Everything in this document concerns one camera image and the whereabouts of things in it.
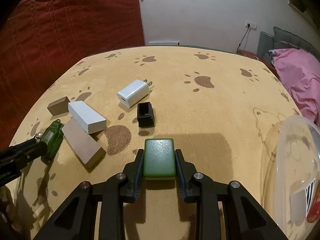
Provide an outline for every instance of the wall outlet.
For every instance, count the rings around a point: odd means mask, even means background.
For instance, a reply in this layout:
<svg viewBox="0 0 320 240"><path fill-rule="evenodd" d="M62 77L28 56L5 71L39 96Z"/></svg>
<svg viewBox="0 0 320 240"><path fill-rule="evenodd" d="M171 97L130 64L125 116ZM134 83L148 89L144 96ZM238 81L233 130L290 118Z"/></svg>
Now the wall outlet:
<svg viewBox="0 0 320 240"><path fill-rule="evenodd" d="M248 24L250 24L250 29L253 29L255 31L257 30L257 24L256 23L245 21L245 26L246 27L248 27Z"/></svg>

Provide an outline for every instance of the black box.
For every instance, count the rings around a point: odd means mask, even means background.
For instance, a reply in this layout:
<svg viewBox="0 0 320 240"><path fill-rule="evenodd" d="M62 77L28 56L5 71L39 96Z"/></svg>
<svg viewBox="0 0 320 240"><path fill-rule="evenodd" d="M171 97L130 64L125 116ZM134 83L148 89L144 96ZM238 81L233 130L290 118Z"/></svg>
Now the black box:
<svg viewBox="0 0 320 240"><path fill-rule="evenodd" d="M155 117L150 102L138 104L137 120L139 127L152 127L155 125Z"/></svg>

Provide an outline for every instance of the red bedspread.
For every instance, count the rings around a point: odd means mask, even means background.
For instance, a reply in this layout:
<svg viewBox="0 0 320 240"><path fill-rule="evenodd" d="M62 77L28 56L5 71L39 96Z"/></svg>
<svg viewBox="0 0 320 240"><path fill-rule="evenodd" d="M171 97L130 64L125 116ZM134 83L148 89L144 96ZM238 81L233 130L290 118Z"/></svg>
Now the red bedspread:
<svg viewBox="0 0 320 240"><path fill-rule="evenodd" d="M139 0L22 0L0 31L0 150L80 59L143 45Z"/></svg>

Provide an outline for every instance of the green object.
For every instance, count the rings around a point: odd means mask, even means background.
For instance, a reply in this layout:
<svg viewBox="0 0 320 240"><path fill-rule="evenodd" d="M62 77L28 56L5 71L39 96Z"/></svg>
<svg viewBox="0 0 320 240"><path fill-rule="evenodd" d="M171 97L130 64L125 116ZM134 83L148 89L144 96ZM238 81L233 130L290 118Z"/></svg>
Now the green object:
<svg viewBox="0 0 320 240"><path fill-rule="evenodd" d="M63 140L62 127L63 124L60 119L57 119L44 131L40 141L47 144L48 151L46 155L41 156L41 159L44 158L46 161L52 161L56 156Z"/></svg>
<svg viewBox="0 0 320 240"><path fill-rule="evenodd" d="M143 176L165 179L175 175L173 139L146 139L144 142Z"/></svg>

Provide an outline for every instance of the white charger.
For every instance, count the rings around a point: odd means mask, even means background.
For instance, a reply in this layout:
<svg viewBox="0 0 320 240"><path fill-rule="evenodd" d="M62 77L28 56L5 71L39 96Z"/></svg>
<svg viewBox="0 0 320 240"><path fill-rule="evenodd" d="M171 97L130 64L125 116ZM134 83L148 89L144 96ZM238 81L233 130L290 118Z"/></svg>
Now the white charger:
<svg viewBox="0 0 320 240"><path fill-rule="evenodd" d="M117 93L117 96L122 104L127 107L133 106L140 101L146 95L150 93L149 86L152 85L152 81L147 83L148 80L141 81L136 79L129 86L125 87Z"/></svg>

